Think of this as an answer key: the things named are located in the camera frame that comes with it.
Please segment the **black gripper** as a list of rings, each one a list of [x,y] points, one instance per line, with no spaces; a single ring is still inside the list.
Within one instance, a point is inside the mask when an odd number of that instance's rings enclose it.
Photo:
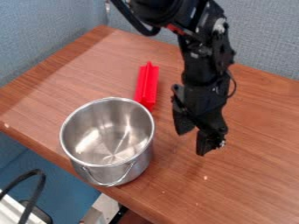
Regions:
[[[226,144],[229,126],[222,110],[229,99],[229,84],[194,87],[173,85],[173,119],[178,135],[195,128],[197,154],[205,156]]]

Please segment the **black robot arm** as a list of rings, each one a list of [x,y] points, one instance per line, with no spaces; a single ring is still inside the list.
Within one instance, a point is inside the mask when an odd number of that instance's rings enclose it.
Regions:
[[[198,131],[197,154],[203,156],[226,145],[222,110],[238,90],[226,12],[215,0],[111,2],[143,35],[155,36],[166,28],[178,37],[183,72],[182,84],[173,85],[174,126],[181,135]]]

